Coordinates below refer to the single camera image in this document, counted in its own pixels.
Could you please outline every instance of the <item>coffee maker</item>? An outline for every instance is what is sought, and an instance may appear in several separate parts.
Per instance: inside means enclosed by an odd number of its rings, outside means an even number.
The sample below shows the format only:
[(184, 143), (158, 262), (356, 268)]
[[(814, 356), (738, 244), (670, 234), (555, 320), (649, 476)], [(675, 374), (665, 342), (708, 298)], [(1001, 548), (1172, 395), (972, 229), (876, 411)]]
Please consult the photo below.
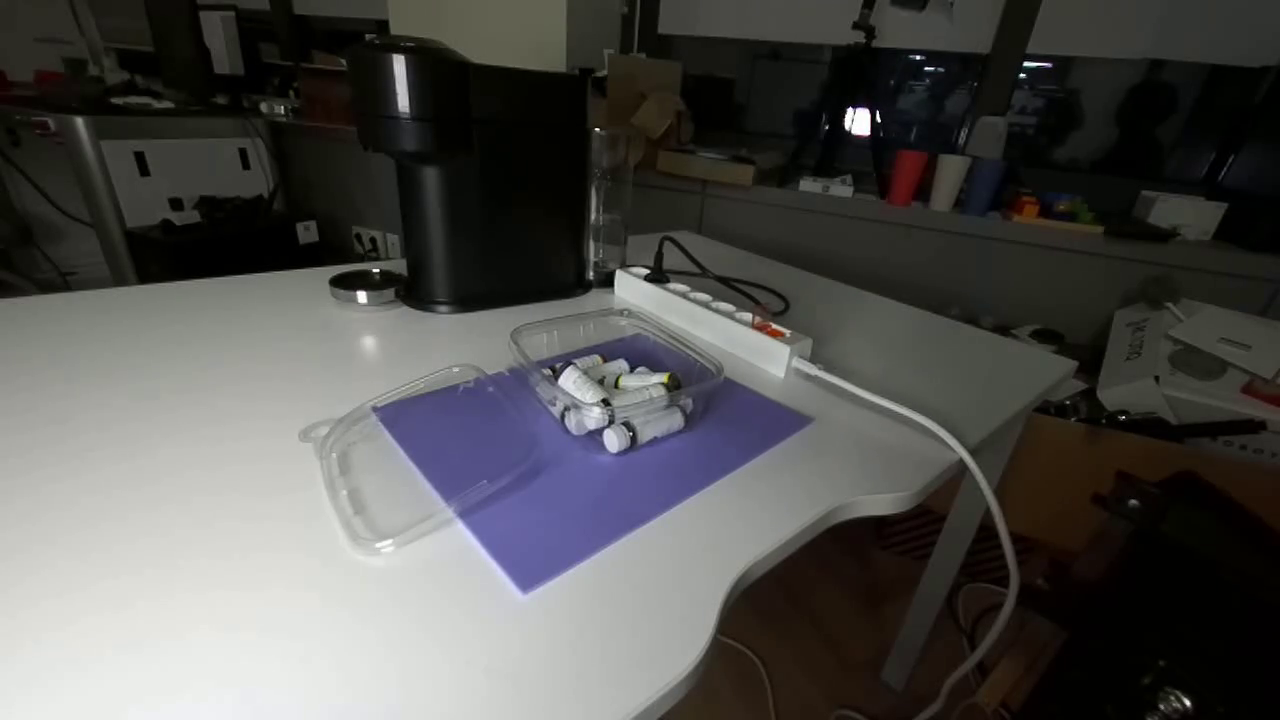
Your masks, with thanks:
[(396, 162), (402, 301), (425, 314), (588, 287), (588, 84), (486, 67), (437, 39), (377, 38), (348, 58), (360, 143)]

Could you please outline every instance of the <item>power strip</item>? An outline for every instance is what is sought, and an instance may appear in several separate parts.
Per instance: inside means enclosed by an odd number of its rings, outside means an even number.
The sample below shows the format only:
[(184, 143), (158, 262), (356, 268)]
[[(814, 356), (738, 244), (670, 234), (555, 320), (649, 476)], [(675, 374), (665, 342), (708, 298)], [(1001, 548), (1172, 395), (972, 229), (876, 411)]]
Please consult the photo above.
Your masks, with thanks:
[(653, 283), (649, 268), (613, 272), (613, 298), (659, 325), (740, 356), (743, 365), (763, 368), (769, 377), (790, 377), (791, 356), (814, 351), (810, 338), (708, 292), (692, 292), (687, 283)]

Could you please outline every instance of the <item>purple mat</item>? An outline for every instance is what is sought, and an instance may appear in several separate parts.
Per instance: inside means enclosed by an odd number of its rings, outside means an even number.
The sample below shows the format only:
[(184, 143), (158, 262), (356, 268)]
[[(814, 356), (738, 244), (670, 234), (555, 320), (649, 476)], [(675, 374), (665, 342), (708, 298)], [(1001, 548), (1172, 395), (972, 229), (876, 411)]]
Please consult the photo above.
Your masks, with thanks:
[[(646, 338), (602, 343), (602, 351), (649, 368), (679, 365), (665, 359), (665, 347)], [(723, 381), (679, 438), (609, 458), (602, 438), (565, 438), (533, 401), (526, 377), (503, 374), (494, 384), (522, 395), (514, 422), (536, 438), (533, 464), (514, 488), (461, 512), (461, 521), (522, 591), (583, 565), (810, 424), (810, 416)], [(476, 474), (494, 474), (496, 458), (530, 458), (530, 438), (508, 448), (503, 432), (494, 427), (494, 405), (476, 405), (472, 394), (413, 395), (377, 410), (377, 416), (453, 507), (463, 504)]]

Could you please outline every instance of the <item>desk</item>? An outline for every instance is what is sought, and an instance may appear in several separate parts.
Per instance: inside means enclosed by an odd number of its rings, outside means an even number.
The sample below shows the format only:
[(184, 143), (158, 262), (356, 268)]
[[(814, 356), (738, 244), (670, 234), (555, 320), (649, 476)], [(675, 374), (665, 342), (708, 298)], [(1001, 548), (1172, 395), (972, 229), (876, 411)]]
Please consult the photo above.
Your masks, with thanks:
[[(988, 444), (1067, 365), (723, 244), (819, 359)], [(526, 320), (360, 314), (333, 272), (0, 306), (0, 718), (657, 718), (719, 610), (838, 521), (921, 504), (952, 458), (810, 381), (728, 374), (814, 427), (596, 562), (516, 598), (463, 530), (348, 548), (306, 424), (443, 365), (514, 365)]]

